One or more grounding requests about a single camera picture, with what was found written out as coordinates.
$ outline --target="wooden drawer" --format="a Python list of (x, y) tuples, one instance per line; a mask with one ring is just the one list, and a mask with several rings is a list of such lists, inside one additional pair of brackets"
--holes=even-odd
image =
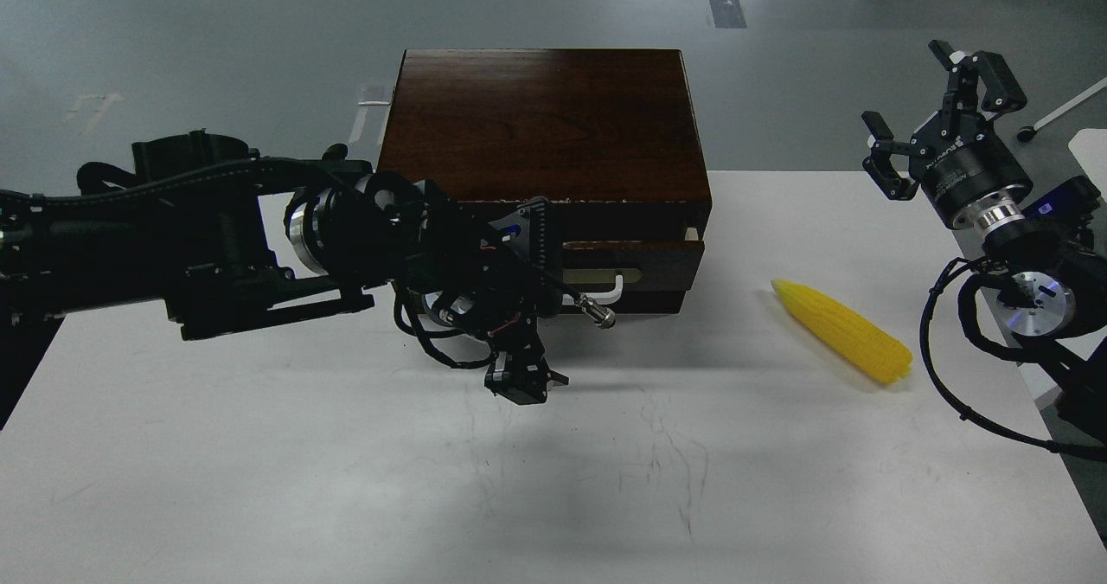
[(379, 166), (482, 220), (555, 201), (570, 284), (633, 270), (620, 312), (679, 311), (703, 257), (711, 191), (676, 50), (408, 50)]

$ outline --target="white table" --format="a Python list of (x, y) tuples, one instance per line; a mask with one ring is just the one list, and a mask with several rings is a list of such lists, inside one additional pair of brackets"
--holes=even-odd
[[(541, 407), (438, 367), (387, 307), (189, 344), (161, 304), (70, 316), (0, 435), (0, 582), (1103, 582), (1059, 458), (958, 421), (918, 361), (877, 386), (770, 291), (917, 347), (959, 253), (930, 207), (862, 173), (711, 179), (684, 312), (550, 321), (571, 383)], [(953, 311), (949, 384), (1045, 435)]]

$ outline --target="cable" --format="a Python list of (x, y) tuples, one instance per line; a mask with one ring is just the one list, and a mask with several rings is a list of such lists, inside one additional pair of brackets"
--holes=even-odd
[[(395, 289), (396, 296), (395, 300), (392, 301), (392, 320), (395, 321), (396, 327), (400, 328), (401, 332), (407, 333), (407, 335), (411, 336), (417, 336), (415, 328), (412, 328), (411, 324), (404, 323), (403, 304), (400, 301), (400, 291), (397, 288)], [(426, 335), (432, 340), (445, 340), (463, 335), (463, 333), (464, 332), (459, 328), (443, 328), (443, 331), (426, 332)]]
[(938, 275), (933, 288), (930, 288), (930, 296), (922, 309), (922, 319), (919, 323), (919, 351), (921, 352), (922, 364), (927, 368), (927, 374), (930, 375), (930, 380), (934, 384), (934, 389), (945, 399), (945, 403), (950, 404), (950, 407), (953, 407), (961, 415), (961, 419), (968, 419), (968, 421), (973, 423), (977, 427), (991, 431), (991, 434), (1000, 435), (1000, 437), (1013, 439), (1014, 441), (1026, 442), (1030, 446), (1043, 447), (1043, 449), (1053, 453), (1070, 455), (1070, 457), (1087, 459), (1089, 461), (1107, 461), (1107, 447), (1079, 446), (1075, 445), (1075, 442), (1036, 439), (996, 424), (992, 419), (985, 418), (984, 415), (974, 411), (968, 404), (962, 403), (956, 395), (953, 395), (953, 392), (950, 392), (949, 387), (945, 387), (941, 378), (938, 378), (938, 372), (934, 371), (934, 363), (930, 355), (930, 322), (934, 319), (934, 311), (938, 307), (938, 296), (941, 296), (945, 288), (949, 288), (949, 284), (953, 280), (956, 280), (958, 277), (963, 275), (964, 272), (969, 272), (969, 270), (981, 272), (987, 264), (991, 264), (987, 258), (980, 258), (980, 260), (973, 261), (964, 260), (964, 258), (960, 257), (954, 258), (950, 260), (949, 264), (945, 264), (945, 269), (942, 269), (941, 275)]
[(414, 332), (415, 340), (418, 340), (418, 344), (423, 347), (423, 352), (426, 352), (427, 356), (432, 359), (437, 361), (437, 363), (443, 364), (443, 366), (459, 368), (461, 371), (473, 371), (476, 367), (486, 367), (488, 364), (496, 359), (497, 352), (489, 352), (488, 356), (478, 361), (457, 361), (452, 358), (451, 355), (446, 355), (445, 352), (438, 351), (434, 346), (431, 340), (430, 332), (423, 328), (422, 321), (418, 320), (418, 313), (415, 313), (415, 304), (412, 303), (411, 295), (407, 293), (407, 285), (401, 283), (401, 281), (393, 281), (393, 291), (396, 292), (396, 300), (403, 305), (404, 312), (407, 313), (407, 320), (411, 320), (411, 327)]

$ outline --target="yellow corn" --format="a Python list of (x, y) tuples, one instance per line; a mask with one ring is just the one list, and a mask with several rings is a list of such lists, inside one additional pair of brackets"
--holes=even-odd
[(866, 375), (896, 383), (911, 371), (911, 352), (859, 313), (807, 285), (773, 280), (784, 307)]

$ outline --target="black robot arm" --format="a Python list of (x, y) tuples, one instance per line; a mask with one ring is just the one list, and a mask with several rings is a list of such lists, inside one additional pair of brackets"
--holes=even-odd
[[(862, 169), (886, 197), (910, 199), (921, 187), (949, 229), (976, 230), (985, 258), (966, 268), (974, 275), (959, 296), (966, 338), (1001, 359), (1041, 364), (1063, 389), (1061, 417), (1107, 442), (1107, 341), (1087, 359), (1057, 341), (1107, 325), (1107, 260), (1095, 252), (1088, 227), (1099, 190), (1087, 177), (1075, 177), (1021, 206), (1033, 182), (993, 127), (995, 118), (1026, 105), (1018, 82), (999, 54), (954, 52), (937, 40), (930, 49), (949, 72), (941, 107), (909, 143), (897, 142), (880, 114), (863, 113), (871, 137)], [(981, 82), (983, 100), (977, 94)], [(893, 169), (894, 155), (909, 157), (909, 177)], [(932, 301), (952, 280), (949, 272), (931, 291), (924, 325)], [(1003, 324), (1021, 347), (982, 335), (975, 309), (975, 293), (982, 288), (999, 291)], [(975, 417), (968, 407), (962, 410), (962, 419)]]
[[(482, 364), (497, 394), (542, 403), (563, 379), (546, 366), (534, 320), (560, 312), (562, 292), (587, 300), (561, 283), (549, 201), (523, 206), (521, 222), (482, 222), (431, 181), (345, 159), (344, 145), (315, 160), (262, 157), (197, 131), (133, 153), (135, 173), (84, 165), (80, 197), (0, 190), (0, 427), (66, 313), (144, 300), (165, 301), (184, 340), (205, 340), (359, 312), (373, 305), (368, 289), (392, 283), (421, 344), (434, 333), (418, 300), (448, 332), (488, 343)], [(298, 280), (269, 249), (258, 197), (287, 191), (286, 232), (319, 277)]]

